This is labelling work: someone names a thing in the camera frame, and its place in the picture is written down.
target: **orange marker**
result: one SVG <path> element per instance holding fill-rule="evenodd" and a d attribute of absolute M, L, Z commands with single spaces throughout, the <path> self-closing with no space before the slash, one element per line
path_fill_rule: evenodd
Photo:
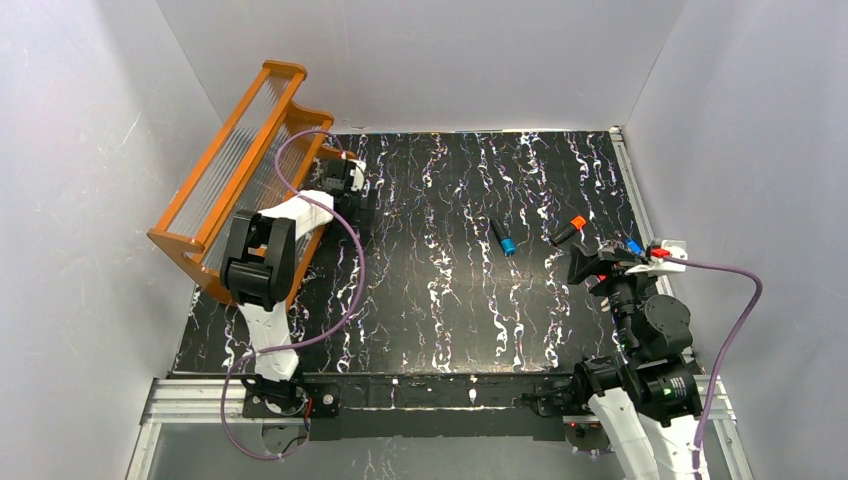
<path fill-rule="evenodd" d="M 571 222 L 568 223 L 561 230 L 557 231 L 550 237 L 550 242 L 554 246 L 560 246 L 563 243 L 567 242 L 571 237 L 577 234 L 580 230 L 583 230 L 583 227 L 586 225 L 586 219 L 577 215 L 574 217 Z"/>

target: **blue object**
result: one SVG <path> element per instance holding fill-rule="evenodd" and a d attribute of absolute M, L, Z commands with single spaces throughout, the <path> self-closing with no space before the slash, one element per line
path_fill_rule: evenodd
<path fill-rule="evenodd" d="M 626 243 L 627 247 L 630 248 L 630 251 L 635 253 L 636 255 L 642 255 L 643 253 L 645 253 L 645 251 L 642 250 L 642 247 L 640 247 L 639 244 L 636 243 L 636 240 L 633 240 L 632 238 L 628 238 L 624 241 L 624 243 Z"/>
<path fill-rule="evenodd" d="M 501 240 L 501 248 L 504 249 L 504 254 L 506 254 L 506 256 L 510 256 L 515 253 L 515 244 L 512 243 L 511 238 Z"/>

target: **floor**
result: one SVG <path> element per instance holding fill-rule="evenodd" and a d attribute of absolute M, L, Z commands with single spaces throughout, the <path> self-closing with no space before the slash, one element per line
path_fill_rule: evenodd
<path fill-rule="evenodd" d="M 545 240 L 578 214 L 589 220 L 590 249 L 639 240 L 607 132 L 342 141 L 379 192 L 367 298 L 343 334 L 300 351 L 304 372 L 570 370 L 613 351 L 608 313 L 585 285 L 566 285 L 568 254 Z M 512 258 L 490 231 L 494 216 L 515 241 Z M 328 229 L 290 311 L 295 340 L 325 331 L 350 306 L 355 256 L 344 231 Z M 196 292 L 173 371 L 222 373 L 250 352 L 238 310 Z"/>

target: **blue cap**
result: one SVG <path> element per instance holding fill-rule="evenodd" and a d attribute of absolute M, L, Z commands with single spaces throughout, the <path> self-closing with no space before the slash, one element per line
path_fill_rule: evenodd
<path fill-rule="evenodd" d="M 635 253 L 636 255 L 642 255 L 643 253 L 645 253 L 645 251 L 642 250 L 642 247 L 640 247 L 639 244 L 636 243 L 636 240 L 633 240 L 632 238 L 628 238 L 624 241 L 624 243 L 626 243 L 627 247 L 630 248 L 630 251 Z"/>

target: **cable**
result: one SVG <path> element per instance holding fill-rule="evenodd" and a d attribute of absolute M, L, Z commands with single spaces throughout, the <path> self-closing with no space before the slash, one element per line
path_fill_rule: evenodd
<path fill-rule="evenodd" d="M 309 436 L 308 436 L 308 435 L 301 435 L 301 436 L 299 436 L 299 437 L 294 437 L 294 438 L 292 438 L 292 439 L 289 441 L 288 445 L 286 445 L 286 448 L 284 448 L 284 449 L 283 449 L 283 451 L 282 451 L 282 452 L 280 452 L 280 453 L 281 453 L 281 454 L 282 454 L 282 453 L 286 453 L 286 452 L 289 450 L 289 448 L 291 447 L 291 444 L 292 444 L 292 443 L 294 443 L 294 442 L 296 442 L 296 441 L 298 441 L 298 440 L 308 440 L 308 439 L 309 439 Z M 306 443 L 306 442 L 304 441 L 303 443 L 301 443 L 300 445 L 298 445 L 298 446 L 297 446 L 297 448 L 300 448 L 300 447 L 301 447 L 301 446 L 303 446 L 305 443 Z"/>
<path fill-rule="evenodd" d="M 306 407 L 306 413 L 303 415 L 303 428 L 306 429 L 306 433 L 309 433 L 309 414 L 312 413 L 312 399 L 309 399 L 309 406 Z"/>
<path fill-rule="evenodd" d="M 282 145 L 280 145 L 280 148 L 277 149 L 276 155 L 274 155 L 274 171 L 277 172 L 277 176 L 280 178 L 280 181 L 283 182 L 283 185 L 285 185 L 286 188 L 288 188 L 289 191 L 291 191 L 294 195 L 300 195 L 300 191 L 296 189 L 288 180 L 286 180 L 285 175 L 283 175 L 282 170 L 280 170 L 280 157 L 282 156 L 282 153 L 286 150 L 286 148 L 288 148 L 288 146 L 291 145 L 291 143 L 295 139 L 309 134 L 326 135 L 335 140 L 336 144 L 339 147 L 339 151 L 341 151 L 342 158 L 346 159 L 345 150 L 342 146 L 341 140 L 339 140 L 339 137 L 333 135 L 332 133 L 326 130 L 321 130 L 320 128 L 313 128 L 309 130 L 303 130 L 302 132 L 297 132 L 294 135 L 290 136 L 288 139 L 286 139 L 285 142 L 283 142 Z M 262 350 L 259 350 L 258 352 L 253 353 L 251 355 L 245 355 L 239 358 L 238 360 L 234 361 L 230 368 L 227 370 L 227 376 L 226 378 L 224 378 L 224 388 L 221 391 L 221 425 L 224 427 L 224 433 L 227 434 L 227 438 L 230 439 L 230 442 L 233 444 L 234 447 L 236 447 L 236 449 L 238 449 L 241 453 L 247 455 L 248 457 L 255 458 L 257 460 L 277 460 L 279 458 L 287 457 L 292 453 L 296 452 L 301 446 L 305 445 L 305 442 L 290 452 L 283 451 L 274 455 L 260 455 L 258 453 L 251 452 L 244 445 L 242 445 L 236 439 L 235 435 L 233 435 L 233 431 L 227 424 L 227 414 L 224 409 L 227 401 L 227 388 L 229 387 L 230 379 L 232 379 L 233 373 L 238 371 L 243 364 L 255 359 L 257 355 L 267 355 L 269 353 L 281 352 L 283 350 L 293 350 L 296 348 L 308 347 L 310 345 L 315 345 L 316 343 L 326 340 L 332 334 L 336 333 L 340 328 L 342 328 L 345 324 L 347 324 L 347 322 L 350 320 L 350 317 L 353 315 L 353 312 L 355 312 L 356 308 L 359 307 L 359 300 L 362 297 L 362 292 L 365 290 L 365 249 L 362 247 L 362 242 L 359 241 L 359 237 L 356 235 L 356 232 L 353 230 L 353 227 L 347 222 L 347 220 L 345 220 L 332 208 L 329 208 L 309 197 L 299 198 L 305 201 L 306 203 L 315 205 L 319 208 L 326 210 L 333 216 L 333 218 L 335 218 L 339 221 L 339 223 L 342 224 L 342 227 L 344 227 L 344 229 L 350 235 L 351 239 L 353 240 L 353 245 L 356 247 L 356 254 L 359 257 L 359 282 L 356 285 L 356 291 L 353 294 L 353 299 L 350 302 L 350 307 L 347 309 L 344 315 L 342 315 L 341 320 L 339 320 L 338 323 L 330 327 L 329 330 L 313 338 L 310 338 L 309 340 L 303 340 L 301 342 L 291 343 L 288 345 L 277 345 L 275 347 L 263 348 Z"/>
<path fill-rule="evenodd" d="M 721 369 L 721 364 L 724 361 L 725 355 L 727 355 L 727 350 L 730 348 L 730 344 L 733 343 L 733 340 L 736 339 L 736 335 L 739 334 L 739 330 L 742 328 L 742 325 L 745 324 L 745 321 L 748 320 L 748 316 L 751 314 L 751 311 L 757 305 L 757 302 L 760 301 L 760 297 L 763 294 L 763 281 L 760 279 L 760 277 L 757 276 L 757 274 L 749 270 L 745 270 L 744 268 L 715 265 L 712 263 L 695 262 L 692 260 L 681 260 L 679 258 L 673 258 L 670 256 L 655 256 L 657 256 L 658 258 L 662 258 L 667 262 L 678 263 L 680 265 L 686 265 L 687 267 L 735 273 L 737 275 L 748 277 L 754 281 L 754 294 L 751 295 L 751 300 L 748 301 L 748 305 L 745 306 L 745 310 L 743 310 L 742 314 L 739 315 L 739 319 L 736 320 L 736 323 L 733 325 L 733 328 L 730 329 L 730 333 L 727 335 L 727 338 L 721 345 L 721 348 L 718 351 L 718 355 L 716 355 L 716 361 L 713 364 L 713 371 L 712 373 L 710 373 L 710 382 L 707 385 L 707 394 L 704 400 L 704 410 L 703 413 L 701 413 L 701 419 L 698 421 L 698 427 L 695 429 L 695 439 L 692 442 L 693 446 L 696 448 L 696 450 L 692 452 L 692 467 L 695 469 L 696 478 L 700 480 L 701 474 L 697 473 L 698 468 L 700 468 L 701 466 L 700 452 L 704 441 L 704 432 L 707 429 L 707 421 L 709 420 L 710 409 L 713 406 L 713 397 L 715 397 L 715 386 L 716 381 L 718 381 L 718 371 Z"/>

